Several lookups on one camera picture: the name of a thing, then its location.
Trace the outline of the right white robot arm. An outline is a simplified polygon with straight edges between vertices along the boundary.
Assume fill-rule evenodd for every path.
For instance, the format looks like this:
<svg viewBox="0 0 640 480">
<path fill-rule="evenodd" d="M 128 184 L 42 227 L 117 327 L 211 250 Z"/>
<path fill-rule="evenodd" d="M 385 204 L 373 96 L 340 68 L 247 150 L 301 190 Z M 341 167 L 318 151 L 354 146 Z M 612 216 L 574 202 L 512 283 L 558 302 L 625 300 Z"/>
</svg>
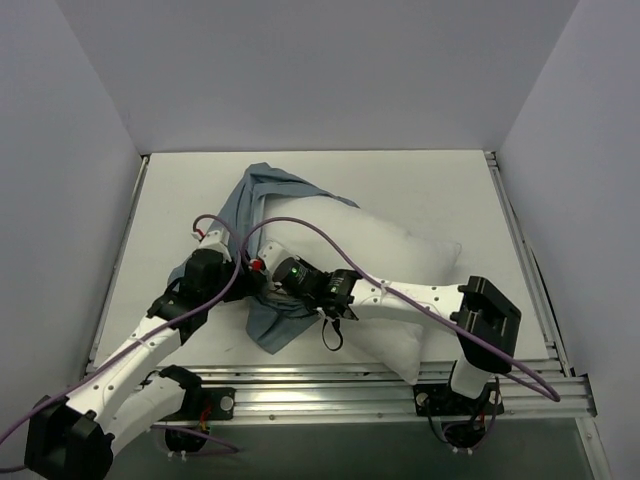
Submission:
<svg viewBox="0 0 640 480">
<path fill-rule="evenodd" d="M 455 412 L 475 406 L 494 375 L 511 371 L 521 311 L 493 283 L 471 276 L 461 285 L 428 286 L 368 277 L 339 269 L 323 272 L 288 257 L 271 280 L 289 296 L 332 321 L 361 325 L 375 319 L 424 326 L 433 320 L 457 336 L 462 354 L 454 364 L 444 400 Z"/>
</svg>

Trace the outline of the blue-grey pillowcase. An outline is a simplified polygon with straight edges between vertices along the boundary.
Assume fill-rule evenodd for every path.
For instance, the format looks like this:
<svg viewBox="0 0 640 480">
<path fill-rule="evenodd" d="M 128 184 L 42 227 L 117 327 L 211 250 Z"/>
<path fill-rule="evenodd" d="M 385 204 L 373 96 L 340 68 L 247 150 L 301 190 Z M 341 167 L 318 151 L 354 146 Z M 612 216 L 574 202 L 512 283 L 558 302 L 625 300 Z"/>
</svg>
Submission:
<svg viewBox="0 0 640 480">
<path fill-rule="evenodd" d="M 241 238 L 265 218 L 266 200 L 326 196 L 350 207 L 350 199 L 334 195 L 314 184 L 267 163 L 250 165 L 227 198 L 218 216 Z M 317 321 L 298 300 L 269 299 L 259 293 L 248 300 L 246 333 L 261 349 L 275 354 Z"/>
</svg>

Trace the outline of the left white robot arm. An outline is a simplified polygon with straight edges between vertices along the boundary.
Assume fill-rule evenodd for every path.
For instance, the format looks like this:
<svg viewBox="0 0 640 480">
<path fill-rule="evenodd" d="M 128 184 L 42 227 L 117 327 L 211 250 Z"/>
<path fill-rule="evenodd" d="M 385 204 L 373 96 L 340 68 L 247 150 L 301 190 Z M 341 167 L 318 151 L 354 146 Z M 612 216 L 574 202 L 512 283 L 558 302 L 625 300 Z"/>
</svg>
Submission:
<svg viewBox="0 0 640 480">
<path fill-rule="evenodd" d="M 46 479 L 102 479 L 115 456 L 156 422 L 205 411 L 211 402 L 197 374 L 158 365 L 206 323 L 215 305 L 236 299 L 241 271 L 225 247 L 196 249 L 182 275 L 93 374 L 35 406 L 26 468 Z"/>
</svg>

